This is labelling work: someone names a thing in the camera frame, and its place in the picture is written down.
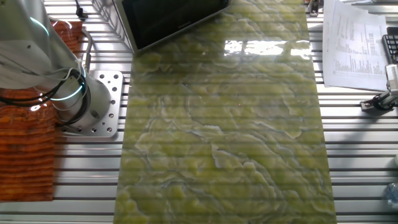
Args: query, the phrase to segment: metal slotted table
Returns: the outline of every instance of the metal slotted table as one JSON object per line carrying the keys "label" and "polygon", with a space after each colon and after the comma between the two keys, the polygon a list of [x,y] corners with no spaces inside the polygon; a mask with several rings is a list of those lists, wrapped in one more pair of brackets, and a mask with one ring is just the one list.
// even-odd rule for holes
{"label": "metal slotted table", "polygon": [[[53,202],[0,203],[0,223],[112,223],[118,169],[123,143],[132,53],[97,13],[90,0],[80,0],[89,14],[84,26],[95,41],[92,70],[119,70],[124,75],[118,135],[58,140]],[[77,21],[74,0],[45,0],[57,19]],[[387,25],[398,25],[398,5],[358,5],[385,14]],[[361,112],[359,102],[376,93],[347,88],[325,88],[322,79],[323,14],[308,17],[313,66],[325,129],[338,223],[395,223],[395,213],[383,199],[386,185],[398,180],[398,110],[381,117]],[[88,45],[83,41],[83,49]]]}

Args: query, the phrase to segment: metal bracket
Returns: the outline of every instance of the metal bracket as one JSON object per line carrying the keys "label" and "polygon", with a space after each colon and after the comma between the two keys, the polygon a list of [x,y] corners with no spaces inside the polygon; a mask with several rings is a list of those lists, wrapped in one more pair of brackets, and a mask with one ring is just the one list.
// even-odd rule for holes
{"label": "metal bracket", "polygon": [[386,106],[381,106],[381,103],[385,99],[386,99],[386,97],[383,97],[383,94],[376,95],[371,100],[362,101],[361,109],[363,112],[372,113],[372,114],[376,114],[376,115],[381,115],[381,114],[384,114],[384,113],[394,110],[395,103],[388,104]]}
{"label": "metal bracket", "polygon": [[104,83],[107,87],[111,95],[111,101],[108,102],[109,110],[105,117],[92,126],[78,129],[69,127],[60,128],[65,137],[111,138],[118,132],[123,74],[115,71],[90,71],[90,76]]}

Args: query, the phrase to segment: mounting plate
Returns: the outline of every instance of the mounting plate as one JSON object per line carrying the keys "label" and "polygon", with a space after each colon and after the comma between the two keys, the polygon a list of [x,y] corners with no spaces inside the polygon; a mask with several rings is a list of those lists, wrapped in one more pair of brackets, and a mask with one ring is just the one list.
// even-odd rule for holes
{"label": "mounting plate", "polygon": [[111,95],[106,115],[92,126],[60,128],[64,137],[111,138],[118,132],[118,120],[123,88],[123,74],[115,71],[90,71],[90,76],[104,83]]}

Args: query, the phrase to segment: cable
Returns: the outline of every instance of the cable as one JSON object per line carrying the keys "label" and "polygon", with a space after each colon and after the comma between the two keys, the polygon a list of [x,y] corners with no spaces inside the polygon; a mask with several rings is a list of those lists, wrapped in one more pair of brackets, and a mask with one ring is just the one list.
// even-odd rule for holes
{"label": "cable", "polygon": [[[80,81],[81,85],[86,85],[85,77],[81,76],[79,81]],[[81,120],[82,117],[84,117],[84,115],[86,114],[86,112],[90,106],[90,101],[89,101],[88,95],[87,95],[87,93],[89,93],[89,92],[90,92],[90,89],[87,86],[86,93],[81,98],[82,99],[81,107],[80,107],[80,110],[77,112],[77,114],[71,120],[69,120],[67,122],[63,121],[64,122],[63,124],[57,124],[57,126],[68,126],[68,125],[76,123],[77,121]]]}
{"label": "cable", "polygon": [[82,98],[84,98],[84,97],[86,96],[87,92],[88,92],[88,87],[87,87],[87,85],[84,84],[84,86],[85,86],[84,94],[82,94],[82,96],[79,97],[79,99],[77,99],[76,102],[75,102],[74,104],[72,104],[69,108],[67,108],[67,109],[60,109],[60,108],[57,108],[55,105],[53,105],[54,108],[57,109],[57,110],[59,110],[59,111],[68,111],[68,110],[70,110],[72,107],[76,106],[76,104],[77,104]]}
{"label": "cable", "polygon": [[3,54],[0,54],[0,56],[4,57],[5,59],[11,61],[12,63],[14,63],[14,64],[16,64],[16,65],[22,67],[23,69],[29,71],[29,72],[30,72],[31,74],[33,74],[33,75],[38,75],[38,76],[40,76],[40,77],[48,78],[48,79],[50,79],[50,80],[55,80],[55,81],[65,81],[65,80],[67,80],[67,79],[69,78],[69,74],[70,74],[70,72],[71,72],[70,70],[73,69],[73,68],[61,68],[61,69],[58,69],[58,70],[56,70],[56,71],[54,71],[54,72],[49,73],[49,75],[53,75],[53,74],[56,74],[56,73],[58,73],[58,72],[62,72],[62,71],[64,71],[64,70],[69,70],[68,75],[67,75],[65,78],[52,78],[52,77],[49,77],[48,75],[43,75],[43,74],[40,74],[40,73],[35,73],[35,72],[33,72],[32,70],[26,68],[25,66],[21,65],[20,63],[14,61],[13,59],[11,59],[11,58],[9,58],[9,57],[3,55]]}
{"label": "cable", "polygon": [[30,99],[19,99],[19,101],[16,102],[15,99],[10,99],[10,98],[5,98],[5,97],[0,97],[0,101],[7,105],[20,106],[20,107],[32,107],[32,106],[42,105],[42,104],[48,102],[49,100],[51,100],[51,98],[53,96],[55,96],[55,94],[57,94],[58,90],[64,83],[65,83],[65,81],[60,82],[54,89],[52,89],[48,93],[46,93],[45,95],[47,95],[48,98],[46,98],[40,102],[28,103],[28,102],[32,101]]}

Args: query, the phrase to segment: marble surface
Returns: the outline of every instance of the marble surface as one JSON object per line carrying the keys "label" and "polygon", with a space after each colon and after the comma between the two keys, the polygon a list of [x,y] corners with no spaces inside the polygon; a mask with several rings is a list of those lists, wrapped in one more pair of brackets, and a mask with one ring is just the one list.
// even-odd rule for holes
{"label": "marble surface", "polygon": [[302,0],[136,57],[114,222],[336,223]]}

